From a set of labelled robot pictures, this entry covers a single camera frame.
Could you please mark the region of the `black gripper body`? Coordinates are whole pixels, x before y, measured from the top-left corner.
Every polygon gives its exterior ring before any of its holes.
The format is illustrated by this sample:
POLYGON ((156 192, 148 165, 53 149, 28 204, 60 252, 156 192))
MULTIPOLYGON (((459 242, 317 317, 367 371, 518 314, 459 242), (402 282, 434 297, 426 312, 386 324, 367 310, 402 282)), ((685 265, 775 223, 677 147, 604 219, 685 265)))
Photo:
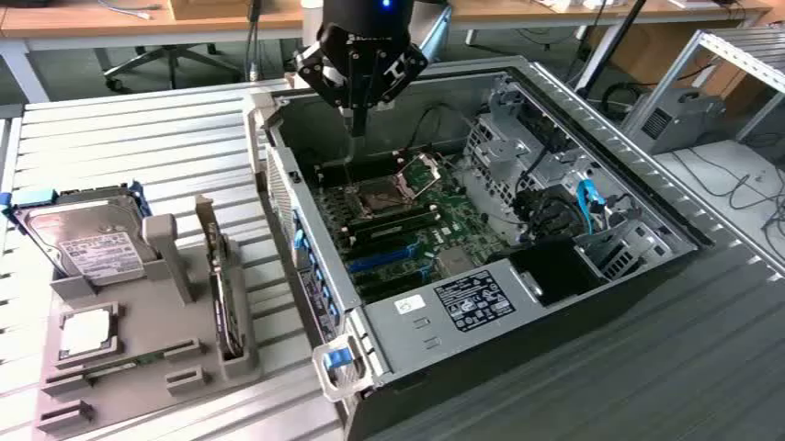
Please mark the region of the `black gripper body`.
POLYGON ((324 2, 317 41, 328 60, 348 80, 354 109, 355 75, 370 64, 375 51, 382 49, 399 54, 414 44, 408 30, 412 12, 411 1, 324 2))

